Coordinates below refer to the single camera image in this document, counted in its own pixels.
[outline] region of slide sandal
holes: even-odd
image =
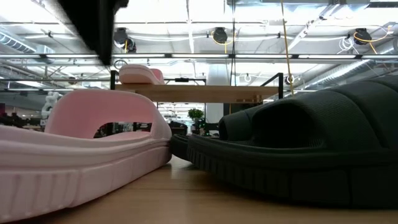
[[[397,83],[377,78],[276,101],[255,112],[250,141],[192,136],[188,160],[277,198],[397,208]]]
[[[123,84],[164,84],[163,73],[159,69],[149,69],[143,65],[122,66],[119,80]]]
[[[116,121],[152,129],[93,139]],[[68,93],[45,133],[0,126],[0,223],[74,207],[128,184],[170,160],[170,137],[150,99],[114,90]]]
[[[220,140],[247,141],[250,140],[251,119],[254,113],[265,105],[255,106],[222,117],[218,123]],[[170,151],[180,159],[188,161],[188,136],[174,134],[170,140]]]

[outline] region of pink slide sandal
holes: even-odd
[[[159,69],[143,65],[125,65],[120,68],[119,76],[123,84],[164,84],[163,73]]]
[[[152,128],[93,139],[121,121]],[[45,133],[0,126],[0,223],[80,205],[159,168],[171,158],[171,135],[151,100],[114,90],[65,95]]]

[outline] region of wooden floor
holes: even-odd
[[[398,210],[342,210],[271,202],[191,163],[169,164],[92,202],[20,223],[398,223]]]

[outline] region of dark green slide sandal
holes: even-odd
[[[277,198],[397,208],[397,91],[385,77],[279,100],[254,113],[249,141],[190,137],[188,160]]]
[[[251,119],[254,113],[264,105],[255,106],[222,117],[218,123],[220,140],[247,141],[251,138]],[[174,134],[170,140],[170,151],[180,159],[188,161],[187,147],[189,136]]]

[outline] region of white statue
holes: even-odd
[[[48,95],[45,97],[45,104],[42,108],[42,119],[49,118],[49,115],[52,111],[52,108],[58,101],[58,97],[60,94],[58,92],[49,92]]]

